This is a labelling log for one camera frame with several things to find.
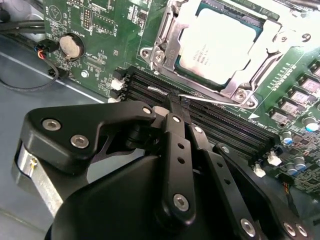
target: black ram slot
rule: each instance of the black ram slot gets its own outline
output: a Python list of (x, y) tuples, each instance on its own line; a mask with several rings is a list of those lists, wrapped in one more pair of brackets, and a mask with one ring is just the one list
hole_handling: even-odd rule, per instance
[[(148, 90), (148, 86), (167, 93), (177, 91), (177, 88), (169, 83), (138, 69), (129, 68), (128, 72), (130, 74), (125, 77), (126, 86), (120, 93), (124, 101), (139, 100), (152, 107), (160, 106), (165, 96)], [(189, 108), (192, 122), (205, 131), (211, 143), (229, 145), (240, 157), (247, 159), (250, 163), (262, 158), (280, 142), (276, 134), (211, 103), (192, 100)]]

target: black plastic part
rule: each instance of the black plastic part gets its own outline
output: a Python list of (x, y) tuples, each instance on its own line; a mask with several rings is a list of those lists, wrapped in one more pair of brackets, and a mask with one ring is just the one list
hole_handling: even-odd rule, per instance
[[(29, 153), (65, 173), (79, 174), (96, 155), (100, 136), (120, 132), (130, 124), (150, 125), (155, 118), (151, 107), (139, 101), (38, 108), (25, 116), (20, 137)], [(57, 120), (61, 129), (44, 129), (45, 119)], [(85, 136), (88, 147), (74, 147), (71, 144), (74, 135)]]
[(59, 43), (50, 39), (44, 39), (39, 41), (35, 46), (38, 49), (43, 50), (43, 53), (52, 53), (59, 49)]
[(161, 228), (161, 161), (137, 159), (71, 195), (57, 212), (51, 240), (221, 240), (234, 238), (211, 181), (194, 173), (197, 216), (180, 234)]
[[(126, 81), (118, 95), (124, 101), (143, 101), (152, 107), (161, 106), (166, 96), (148, 90), (148, 86), (167, 93), (177, 92), (169, 83), (133, 66), (117, 69), (113, 76)], [(229, 145), (241, 158), (249, 161), (249, 165), (254, 165), (255, 161), (281, 143), (277, 134), (241, 120), (235, 114), (213, 104), (190, 100), (188, 109), (191, 121), (205, 131), (211, 143)]]

